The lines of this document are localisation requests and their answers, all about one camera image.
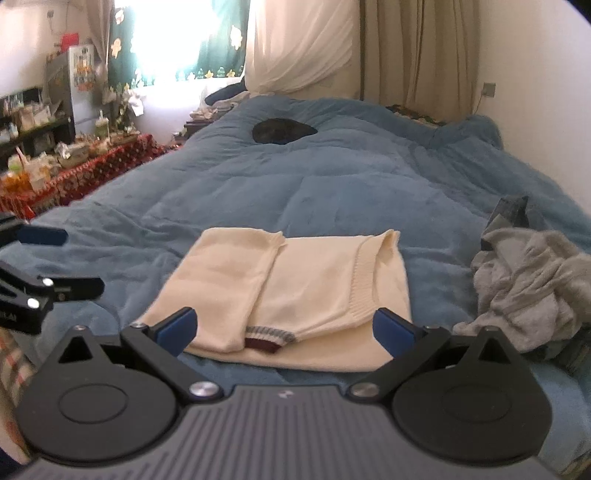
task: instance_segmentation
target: shelf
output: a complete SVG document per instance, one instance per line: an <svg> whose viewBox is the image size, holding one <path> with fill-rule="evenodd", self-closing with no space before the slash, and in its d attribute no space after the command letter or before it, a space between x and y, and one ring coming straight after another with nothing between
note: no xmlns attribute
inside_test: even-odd
<svg viewBox="0 0 591 480"><path fill-rule="evenodd" d="M62 127L63 125L67 125L68 123L70 123L70 118L65 117L65 118L60 118L60 119L58 119L54 122L51 122L47 125L42 125L40 127L33 128L32 130L27 130L26 132L23 132L18 137L16 137L14 140L10 140L10 142L0 143L0 153L5 152L6 150L11 150L13 148L16 148L21 143L26 142L27 140L30 140L35 137L39 137L40 135L51 132L58 127Z"/></svg>

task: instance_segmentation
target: gray cloth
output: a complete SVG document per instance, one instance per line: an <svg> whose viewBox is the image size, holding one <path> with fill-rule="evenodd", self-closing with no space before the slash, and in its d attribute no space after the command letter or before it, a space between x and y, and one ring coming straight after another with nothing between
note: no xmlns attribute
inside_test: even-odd
<svg viewBox="0 0 591 480"><path fill-rule="evenodd" d="M493 250L472 261L478 318L454 333L494 325L521 352L572 338L591 322L591 256L560 232L500 226L489 225L482 237Z"/></svg>

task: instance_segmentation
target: beige curtain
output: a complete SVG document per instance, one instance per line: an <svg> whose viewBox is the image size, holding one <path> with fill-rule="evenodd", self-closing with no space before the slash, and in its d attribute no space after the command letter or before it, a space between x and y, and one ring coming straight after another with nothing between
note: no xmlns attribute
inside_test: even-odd
<svg viewBox="0 0 591 480"><path fill-rule="evenodd" d="M115 0L86 0L86 14L90 27L90 37L95 44L101 60L98 81L103 83L103 103L111 102L115 95L107 87L107 65L109 60L109 32L111 30L111 11Z"/></svg>
<svg viewBox="0 0 591 480"><path fill-rule="evenodd" d="M470 114L478 0L361 0L363 99L442 120Z"/></svg>

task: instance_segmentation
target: bed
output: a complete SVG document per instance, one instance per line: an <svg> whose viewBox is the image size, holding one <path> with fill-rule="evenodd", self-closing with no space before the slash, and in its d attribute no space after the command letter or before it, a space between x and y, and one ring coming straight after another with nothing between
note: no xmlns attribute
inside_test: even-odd
<svg viewBox="0 0 591 480"><path fill-rule="evenodd" d="M252 127L293 118L318 129L288 145L253 141ZM247 226L287 237L401 231L413 320L451 328L476 314L470 262L499 198L530 196L550 228L591 253L591 219L550 179L502 149L496 126L472 116L439 128L344 99L253 98L143 165L36 222L70 234L63 248L13 244L0 257L34 274L99 275L104 295L59 304L36 338L15 335L39 366L67 329L116 333L138 318L203 230ZM247 384L344 387L332 374L181 360L224 389ZM588 392L552 364L531 364L553 407L541 459L561 472L591 450Z"/></svg>

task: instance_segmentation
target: power cord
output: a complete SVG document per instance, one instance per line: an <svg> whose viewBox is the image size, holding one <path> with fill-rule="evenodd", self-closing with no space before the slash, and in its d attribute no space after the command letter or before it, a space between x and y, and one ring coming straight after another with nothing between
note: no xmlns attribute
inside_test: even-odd
<svg viewBox="0 0 591 480"><path fill-rule="evenodd" d="M49 21L49 31L51 32L51 35L57 36L57 35L63 35L68 33L68 16L70 13L70 2L66 3L66 30L62 33L60 32L54 32L53 31L53 17L54 17L54 12L53 10L49 10L49 12L47 12L47 19Z"/></svg>
<svg viewBox="0 0 591 480"><path fill-rule="evenodd" d="M476 115L478 113L478 109L480 108L480 102L482 101L482 97L484 97L484 87L482 88L482 90L480 92L480 98L478 99L478 104L476 105L476 110L474 110L474 113L472 115Z"/></svg>

